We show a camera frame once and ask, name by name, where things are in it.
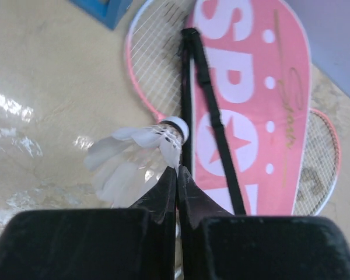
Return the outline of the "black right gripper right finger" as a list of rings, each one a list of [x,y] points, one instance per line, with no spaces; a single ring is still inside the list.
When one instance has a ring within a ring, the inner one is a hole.
[[[320,216],[232,215],[179,168],[185,279],[350,279],[350,248]]]

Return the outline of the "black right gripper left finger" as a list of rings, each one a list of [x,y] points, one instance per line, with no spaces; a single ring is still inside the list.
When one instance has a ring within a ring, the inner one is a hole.
[[[173,279],[176,172],[128,208],[33,210],[0,235],[0,279]]]

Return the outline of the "white feather shuttlecock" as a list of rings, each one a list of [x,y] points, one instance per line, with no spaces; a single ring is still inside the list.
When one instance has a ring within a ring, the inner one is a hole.
[[[143,128],[120,128],[96,141],[83,162],[94,173],[92,186],[97,198],[112,208],[130,207],[167,168],[179,170],[189,134],[182,118],[170,116]]]

